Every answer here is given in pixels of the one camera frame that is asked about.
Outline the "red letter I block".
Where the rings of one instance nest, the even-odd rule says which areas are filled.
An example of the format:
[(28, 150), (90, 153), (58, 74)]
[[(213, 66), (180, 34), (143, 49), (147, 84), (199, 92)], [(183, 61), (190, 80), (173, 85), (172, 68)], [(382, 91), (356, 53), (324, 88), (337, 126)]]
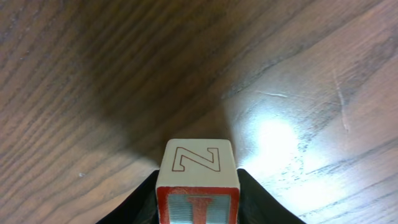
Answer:
[(226, 139), (171, 139), (155, 185), (160, 223), (238, 219), (240, 183)]

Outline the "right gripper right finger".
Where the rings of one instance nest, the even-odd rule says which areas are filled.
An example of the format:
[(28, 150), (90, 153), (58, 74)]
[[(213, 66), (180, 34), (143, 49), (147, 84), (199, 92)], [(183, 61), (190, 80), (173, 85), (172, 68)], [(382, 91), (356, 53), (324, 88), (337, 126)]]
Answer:
[(282, 206), (246, 170), (238, 169), (240, 196), (239, 224), (305, 224)]

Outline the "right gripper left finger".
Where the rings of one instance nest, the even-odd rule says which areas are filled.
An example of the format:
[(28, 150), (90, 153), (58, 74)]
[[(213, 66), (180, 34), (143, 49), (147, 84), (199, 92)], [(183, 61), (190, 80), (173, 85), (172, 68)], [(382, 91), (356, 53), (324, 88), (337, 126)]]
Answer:
[(120, 205), (96, 224), (159, 224), (153, 171)]

